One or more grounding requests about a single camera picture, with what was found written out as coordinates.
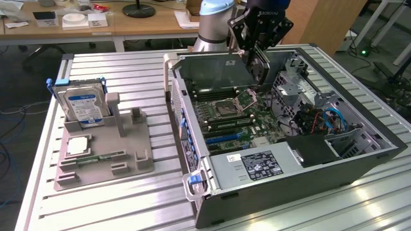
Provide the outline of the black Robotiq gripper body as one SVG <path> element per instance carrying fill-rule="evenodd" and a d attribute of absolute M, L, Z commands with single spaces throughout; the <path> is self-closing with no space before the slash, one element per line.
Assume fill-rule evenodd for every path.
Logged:
<path fill-rule="evenodd" d="M 248 0 L 245 4 L 245 25 L 251 35 L 272 39 L 276 27 L 285 18 L 289 0 Z"/>

